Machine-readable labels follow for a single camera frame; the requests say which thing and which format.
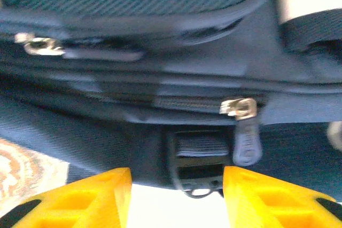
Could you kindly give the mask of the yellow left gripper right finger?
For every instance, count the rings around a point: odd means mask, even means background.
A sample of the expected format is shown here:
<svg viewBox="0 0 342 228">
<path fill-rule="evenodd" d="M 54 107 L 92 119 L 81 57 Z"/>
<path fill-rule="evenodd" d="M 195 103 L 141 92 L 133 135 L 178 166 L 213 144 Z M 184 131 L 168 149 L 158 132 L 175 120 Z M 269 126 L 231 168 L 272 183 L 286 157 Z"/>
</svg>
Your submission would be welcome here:
<svg viewBox="0 0 342 228">
<path fill-rule="evenodd" d="M 342 228 L 334 198 L 254 171 L 225 167 L 223 194 L 230 228 Z"/>
</svg>

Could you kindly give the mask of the navy blue white backpack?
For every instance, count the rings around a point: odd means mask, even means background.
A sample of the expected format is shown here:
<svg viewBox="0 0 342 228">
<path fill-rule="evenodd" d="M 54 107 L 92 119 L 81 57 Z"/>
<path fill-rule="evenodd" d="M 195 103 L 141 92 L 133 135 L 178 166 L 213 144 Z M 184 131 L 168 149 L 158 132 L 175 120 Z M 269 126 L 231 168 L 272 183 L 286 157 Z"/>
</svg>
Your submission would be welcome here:
<svg viewBox="0 0 342 228">
<path fill-rule="evenodd" d="M 342 201 L 342 8 L 0 0 L 0 137 L 136 184 L 221 192 L 240 166 Z"/>
</svg>

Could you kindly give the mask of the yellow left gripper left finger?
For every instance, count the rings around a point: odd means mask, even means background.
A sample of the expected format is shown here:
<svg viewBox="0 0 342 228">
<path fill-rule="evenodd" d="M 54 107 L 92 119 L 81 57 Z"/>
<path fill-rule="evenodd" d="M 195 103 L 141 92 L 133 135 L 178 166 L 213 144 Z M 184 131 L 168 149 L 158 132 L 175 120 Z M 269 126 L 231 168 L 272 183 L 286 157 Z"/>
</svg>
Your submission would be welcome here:
<svg viewBox="0 0 342 228">
<path fill-rule="evenodd" d="M 132 178 L 116 168 L 28 198 L 0 228 L 127 228 Z"/>
</svg>

